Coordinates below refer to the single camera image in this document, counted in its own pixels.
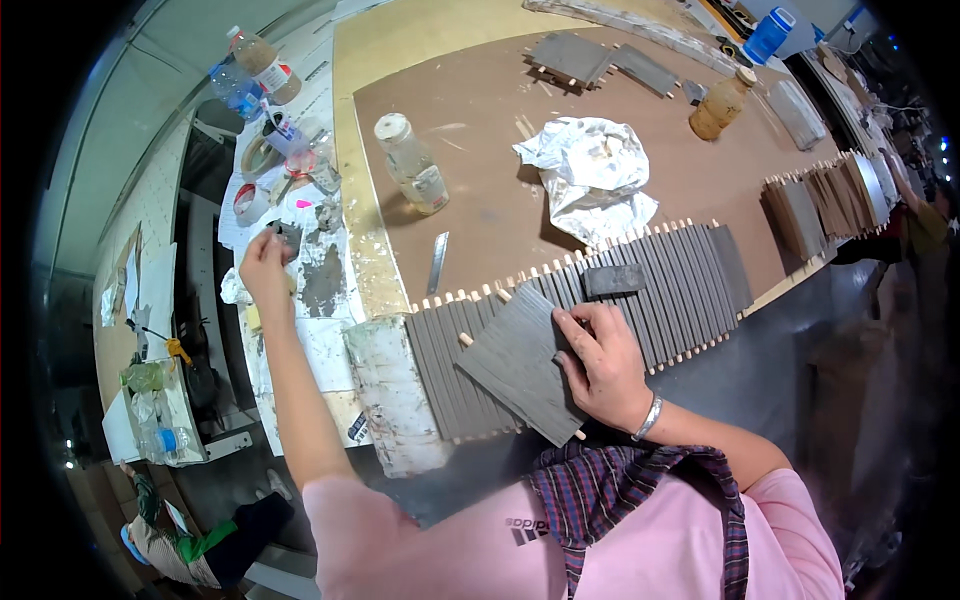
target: masking tape roll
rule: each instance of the masking tape roll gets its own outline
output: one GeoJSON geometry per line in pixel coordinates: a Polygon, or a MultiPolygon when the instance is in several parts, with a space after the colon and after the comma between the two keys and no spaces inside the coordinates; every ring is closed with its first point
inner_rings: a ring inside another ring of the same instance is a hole
{"type": "Polygon", "coordinates": [[[237,221],[253,225],[270,208],[269,196],[252,183],[245,183],[233,199],[233,214],[237,221]]]}

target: shoe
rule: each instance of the shoe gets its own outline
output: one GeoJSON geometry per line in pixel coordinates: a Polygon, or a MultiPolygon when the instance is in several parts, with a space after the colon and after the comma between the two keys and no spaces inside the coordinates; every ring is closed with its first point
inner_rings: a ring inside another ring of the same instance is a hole
{"type": "Polygon", "coordinates": [[[290,490],[287,489],[285,485],[283,485],[283,481],[280,479],[280,476],[272,468],[267,469],[267,479],[270,480],[270,489],[283,496],[284,500],[290,502],[294,499],[294,495],[290,493],[290,490]]]}

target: white lid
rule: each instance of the white lid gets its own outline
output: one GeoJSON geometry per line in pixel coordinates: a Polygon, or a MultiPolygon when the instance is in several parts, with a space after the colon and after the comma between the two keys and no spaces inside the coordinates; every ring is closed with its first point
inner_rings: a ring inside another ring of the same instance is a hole
{"type": "Polygon", "coordinates": [[[399,112],[388,112],[373,126],[373,134],[384,148],[394,146],[410,134],[410,121],[399,112]]]}
{"type": "Polygon", "coordinates": [[[736,78],[750,87],[756,85],[756,73],[753,69],[748,69],[743,65],[740,65],[740,68],[736,70],[736,78]]]}

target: silver bracelet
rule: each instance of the silver bracelet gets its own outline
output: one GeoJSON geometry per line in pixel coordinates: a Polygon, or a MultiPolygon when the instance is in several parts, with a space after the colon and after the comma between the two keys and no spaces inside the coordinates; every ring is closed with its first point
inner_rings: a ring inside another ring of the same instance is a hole
{"type": "Polygon", "coordinates": [[[663,398],[659,394],[654,392],[654,401],[650,404],[650,412],[647,413],[647,420],[643,422],[637,432],[630,436],[630,439],[634,442],[639,442],[642,440],[648,433],[650,429],[653,428],[654,423],[657,422],[657,418],[660,416],[660,408],[663,407],[663,398]]]}

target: pink t-shirt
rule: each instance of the pink t-shirt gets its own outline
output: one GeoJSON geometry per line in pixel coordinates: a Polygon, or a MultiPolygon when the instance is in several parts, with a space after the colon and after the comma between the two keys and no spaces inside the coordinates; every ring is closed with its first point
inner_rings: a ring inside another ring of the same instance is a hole
{"type": "MultiPolygon", "coordinates": [[[[836,551],[794,471],[768,474],[742,498],[748,598],[844,597],[836,551]]],[[[563,551],[546,535],[542,504],[526,482],[425,531],[389,497],[357,481],[310,483],[303,504],[324,599],[565,598],[563,551]]],[[[720,511],[666,475],[587,550],[576,598],[699,600],[721,598],[722,590],[720,511]]]]}

